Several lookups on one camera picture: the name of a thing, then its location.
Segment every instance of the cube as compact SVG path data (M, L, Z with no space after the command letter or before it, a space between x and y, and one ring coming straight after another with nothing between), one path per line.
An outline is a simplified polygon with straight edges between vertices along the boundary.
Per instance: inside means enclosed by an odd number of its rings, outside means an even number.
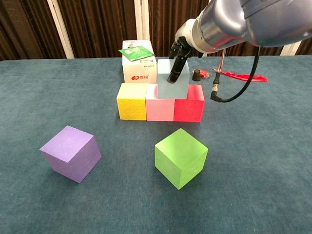
M95 137L71 126L56 134L40 151L54 171L77 183L101 159Z
M155 167L179 190L203 169L207 153L180 128L155 145Z
M204 105L205 98L201 85L190 84L187 98L175 100L174 121L200 122Z
M190 81L190 70L187 62L174 84L167 81L174 62L174 59L158 60L157 83L159 99L185 99L187 96L187 89Z
M117 95L120 119L146 120L146 92L148 84L122 83Z
M157 84L149 84L146 93L147 121L173 121L175 100L158 99L157 96Z

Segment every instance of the black knob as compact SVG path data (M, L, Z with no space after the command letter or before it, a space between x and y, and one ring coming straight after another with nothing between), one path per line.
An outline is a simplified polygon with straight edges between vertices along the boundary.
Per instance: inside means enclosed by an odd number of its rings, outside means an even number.
M199 70L198 69L194 70L192 80L200 81L200 75L199 75Z

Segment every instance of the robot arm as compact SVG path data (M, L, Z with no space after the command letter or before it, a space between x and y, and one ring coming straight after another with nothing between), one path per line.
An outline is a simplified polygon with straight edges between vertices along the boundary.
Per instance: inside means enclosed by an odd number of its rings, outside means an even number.
M312 36L312 0L212 0L176 32L168 77L175 83L191 48L214 53L247 41L275 47Z

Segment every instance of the curtain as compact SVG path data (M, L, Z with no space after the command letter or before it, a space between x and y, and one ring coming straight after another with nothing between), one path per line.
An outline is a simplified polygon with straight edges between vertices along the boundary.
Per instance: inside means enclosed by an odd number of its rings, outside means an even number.
M157 56L168 56L176 31L195 19L208 0L149 0L150 39ZM227 49L226 56L252 56L256 47L245 42ZM283 47L262 48L261 55L280 55ZM221 56L221 51L208 56Z
M58 0L76 58L120 57L137 39L133 0Z
M46 0L0 0L0 60L66 58Z
M306 39L300 43L296 55L312 55L312 38Z

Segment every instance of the white box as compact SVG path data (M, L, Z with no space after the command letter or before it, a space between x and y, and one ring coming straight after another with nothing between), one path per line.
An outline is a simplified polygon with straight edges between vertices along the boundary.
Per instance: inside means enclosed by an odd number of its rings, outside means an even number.
M132 45L142 45L151 52L153 51L150 40L124 40L122 48L126 49ZM157 84L157 62L155 56L130 61L122 55L122 69L125 83L150 83Z

